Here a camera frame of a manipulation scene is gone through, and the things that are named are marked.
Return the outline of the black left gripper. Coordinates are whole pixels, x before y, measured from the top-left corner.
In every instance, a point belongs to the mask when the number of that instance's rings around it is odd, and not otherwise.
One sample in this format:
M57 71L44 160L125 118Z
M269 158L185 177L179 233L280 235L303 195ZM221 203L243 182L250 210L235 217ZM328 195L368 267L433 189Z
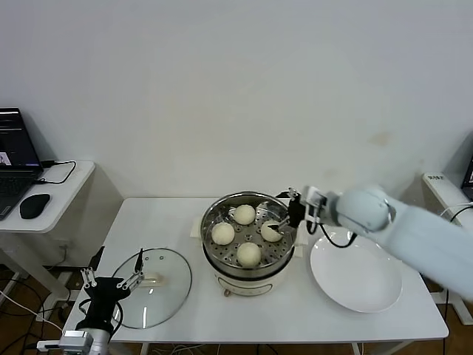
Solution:
M99 329L103 331L117 331L123 321L123 309L119 305L121 300L126 299L131 291L134 291L144 278L143 273L143 249L137 255L132 275L127 279L119 277L98 277L95 280L95 272L101 261L105 246L101 246L97 253L90 259L86 268L81 269L84 288L89 299L79 303L79 308L89 303L86 316L76 326L75 330L85 328ZM112 325L115 307L120 310L118 325Z

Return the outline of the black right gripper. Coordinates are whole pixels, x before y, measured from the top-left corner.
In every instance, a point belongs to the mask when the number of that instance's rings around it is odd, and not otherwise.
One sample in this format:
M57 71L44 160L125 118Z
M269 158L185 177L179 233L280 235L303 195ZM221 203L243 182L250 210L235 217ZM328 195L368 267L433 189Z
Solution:
M291 226L299 226L305 217L305 205L300 202L299 192L289 188L287 191L278 193L278 199L291 199L287 208L287 216L281 221L268 221L267 227L277 233L290 233Z

